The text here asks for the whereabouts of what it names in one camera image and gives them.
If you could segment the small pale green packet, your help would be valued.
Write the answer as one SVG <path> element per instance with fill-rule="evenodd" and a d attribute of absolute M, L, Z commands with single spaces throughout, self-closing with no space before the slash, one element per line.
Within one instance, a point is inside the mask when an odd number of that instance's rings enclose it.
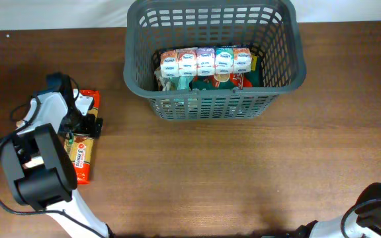
<path fill-rule="evenodd" d="M 193 81 L 194 76 L 180 76 L 180 77 L 172 77 L 170 78 L 171 82 L 171 90 L 189 90 L 190 83 Z"/>

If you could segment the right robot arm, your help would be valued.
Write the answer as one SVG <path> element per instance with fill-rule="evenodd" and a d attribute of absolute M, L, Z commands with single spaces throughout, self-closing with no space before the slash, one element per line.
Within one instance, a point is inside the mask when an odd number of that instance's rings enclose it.
<path fill-rule="evenodd" d="M 119 236 L 381 235 L 381 115 L 135 120 L 97 144 L 91 209 Z"/>

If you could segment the Kleenex tissue multipack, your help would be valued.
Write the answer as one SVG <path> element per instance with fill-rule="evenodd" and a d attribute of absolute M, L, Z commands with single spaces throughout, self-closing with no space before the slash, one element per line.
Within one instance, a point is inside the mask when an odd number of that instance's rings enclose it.
<path fill-rule="evenodd" d="M 163 52 L 159 70 L 164 77 L 249 73 L 256 58 L 243 46 L 192 47 Z"/>

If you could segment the brown white snack bag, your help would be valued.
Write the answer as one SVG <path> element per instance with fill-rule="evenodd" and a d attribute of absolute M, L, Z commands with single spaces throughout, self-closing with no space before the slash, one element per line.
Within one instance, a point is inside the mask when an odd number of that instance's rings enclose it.
<path fill-rule="evenodd" d="M 155 79 L 157 81 L 159 91 L 173 91 L 175 90 L 175 84 L 172 78 L 163 77 L 161 73 L 161 68 L 158 67 L 154 71 Z"/>

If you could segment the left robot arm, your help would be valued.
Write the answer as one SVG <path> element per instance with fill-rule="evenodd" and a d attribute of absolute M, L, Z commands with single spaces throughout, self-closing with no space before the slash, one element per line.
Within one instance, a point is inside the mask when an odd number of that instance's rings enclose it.
<path fill-rule="evenodd" d="M 16 129 L 0 139 L 0 163 L 11 194 L 29 216 L 47 215 L 71 237 L 113 237 L 82 199 L 78 185 L 89 182 L 93 142 L 103 119 L 100 94 L 81 90 L 69 75 L 46 77 L 47 88 L 34 93 Z M 5 205 L 11 214 L 21 215 Z"/>

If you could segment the green Nescafe coffee bag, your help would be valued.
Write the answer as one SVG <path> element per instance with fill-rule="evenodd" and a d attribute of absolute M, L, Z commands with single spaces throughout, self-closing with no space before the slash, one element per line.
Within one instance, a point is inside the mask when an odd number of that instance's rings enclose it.
<path fill-rule="evenodd" d="M 195 76 L 190 82 L 191 89 L 217 90 L 234 88 L 260 87 L 260 60 L 252 55 L 251 70 L 246 73 L 231 73 L 229 75 Z"/>

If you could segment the San Remo spaghetti pack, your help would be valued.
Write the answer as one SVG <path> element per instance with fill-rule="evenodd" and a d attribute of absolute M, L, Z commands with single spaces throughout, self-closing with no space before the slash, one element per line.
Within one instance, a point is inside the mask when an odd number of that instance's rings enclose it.
<path fill-rule="evenodd" d="M 99 91 L 94 91 L 94 103 L 87 114 L 94 114 L 97 118 L 101 102 Z M 79 134 L 70 134 L 64 140 L 64 148 L 75 169 L 78 184 L 89 184 L 91 180 L 91 158 L 93 145 L 98 138 L 85 137 Z"/>

